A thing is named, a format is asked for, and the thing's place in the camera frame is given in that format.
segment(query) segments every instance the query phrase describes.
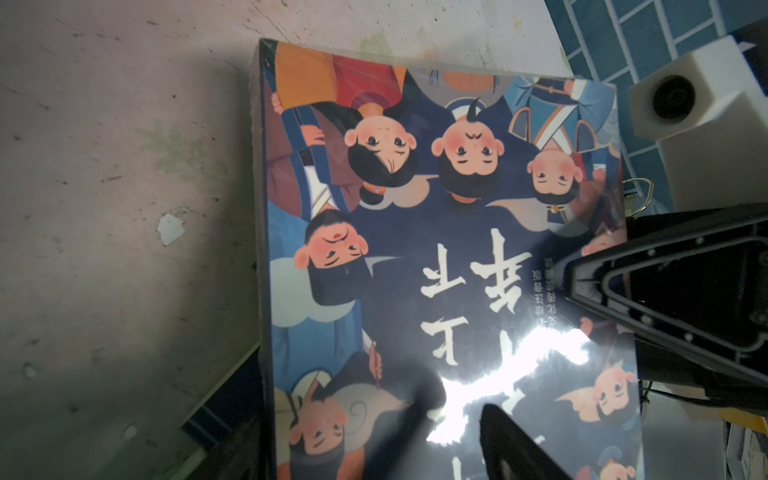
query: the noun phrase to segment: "metal handle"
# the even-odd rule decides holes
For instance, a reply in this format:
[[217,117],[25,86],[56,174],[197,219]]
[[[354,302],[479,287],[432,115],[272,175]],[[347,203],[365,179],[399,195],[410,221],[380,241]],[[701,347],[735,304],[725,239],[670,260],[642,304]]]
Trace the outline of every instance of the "metal handle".
[[652,180],[649,180],[649,179],[644,178],[644,177],[638,177],[638,178],[629,178],[629,179],[623,180],[621,183],[623,185],[626,185],[626,184],[628,184],[630,182],[645,182],[645,183],[648,184],[648,196],[645,199],[645,201],[643,202],[643,206],[638,208],[637,210],[635,210],[631,214],[629,214],[629,217],[634,217],[635,215],[637,215],[641,211],[645,210],[648,207],[648,205],[650,205],[650,201],[654,199],[654,182]]

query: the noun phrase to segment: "cartoon hand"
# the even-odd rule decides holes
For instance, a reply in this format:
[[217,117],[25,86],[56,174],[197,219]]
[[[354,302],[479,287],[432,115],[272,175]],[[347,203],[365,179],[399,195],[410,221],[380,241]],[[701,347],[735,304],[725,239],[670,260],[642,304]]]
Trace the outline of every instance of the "cartoon hand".
[[281,115],[286,110],[283,108],[283,104],[280,102],[280,97],[277,96],[277,92],[272,94],[272,109],[276,114]]
[[376,352],[375,343],[368,349],[368,368],[377,382],[382,379],[382,356]]
[[326,142],[323,140],[323,138],[325,138],[326,135],[323,133],[322,130],[320,130],[319,127],[316,127],[314,125],[302,125],[301,134],[304,136],[304,142],[306,143],[307,147],[311,145],[326,144]]
[[586,316],[581,317],[581,331],[584,332],[584,335],[590,336],[593,325],[592,320],[588,319]]
[[594,180],[597,182],[605,183],[605,178],[606,178],[605,169],[598,168],[597,170],[593,171],[592,177],[594,177]]

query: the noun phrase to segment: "camera lens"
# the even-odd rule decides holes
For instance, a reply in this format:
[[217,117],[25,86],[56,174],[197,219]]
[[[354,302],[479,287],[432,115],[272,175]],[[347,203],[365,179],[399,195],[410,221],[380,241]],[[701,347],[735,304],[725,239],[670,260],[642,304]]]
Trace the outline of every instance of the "camera lens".
[[654,94],[654,111],[664,120],[683,120],[694,109],[696,90],[685,77],[665,78]]

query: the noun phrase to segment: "worn surface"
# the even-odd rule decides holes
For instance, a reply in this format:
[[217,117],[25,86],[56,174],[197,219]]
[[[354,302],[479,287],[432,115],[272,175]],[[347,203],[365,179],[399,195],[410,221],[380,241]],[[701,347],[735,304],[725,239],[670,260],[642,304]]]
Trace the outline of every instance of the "worn surface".
[[569,73],[542,0],[0,3],[0,478],[165,478],[195,449],[181,421],[258,340],[262,35]]

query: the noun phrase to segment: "cartoon face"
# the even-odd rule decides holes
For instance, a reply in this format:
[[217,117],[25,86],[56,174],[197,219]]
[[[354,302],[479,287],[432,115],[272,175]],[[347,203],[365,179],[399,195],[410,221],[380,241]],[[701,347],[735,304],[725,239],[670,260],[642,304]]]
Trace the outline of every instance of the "cartoon face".
[[620,243],[624,243],[626,241],[627,241],[626,230],[616,230],[613,233],[611,232],[601,233],[600,235],[597,235],[595,238],[593,238],[590,243],[587,243],[581,248],[581,254],[586,257],[587,255],[591,255],[593,253],[601,252],[611,247],[615,247]]
[[443,152],[460,174],[489,175],[504,154],[504,144],[482,122],[460,120],[432,142],[433,155],[439,157]]
[[618,463],[609,463],[600,472],[600,480],[627,480],[634,478],[636,472],[633,467],[625,467]]
[[402,168],[416,148],[415,137],[400,122],[384,115],[363,118],[354,130],[346,132],[344,143],[347,147],[361,144],[372,151],[392,174]]
[[629,405],[628,382],[635,382],[633,373],[625,372],[618,363],[605,369],[594,383],[594,401],[605,415]]
[[580,183],[584,179],[581,168],[559,149],[545,148],[541,151],[528,163],[528,173],[533,176],[533,187],[540,194],[566,194],[574,181]]
[[324,402],[305,402],[299,422],[290,431],[291,445],[304,437],[304,448],[309,455],[330,452],[344,440],[347,416],[334,398]]
[[304,247],[293,256],[296,268],[305,270],[310,260],[316,268],[333,268],[368,253],[368,242],[350,223],[318,227]]

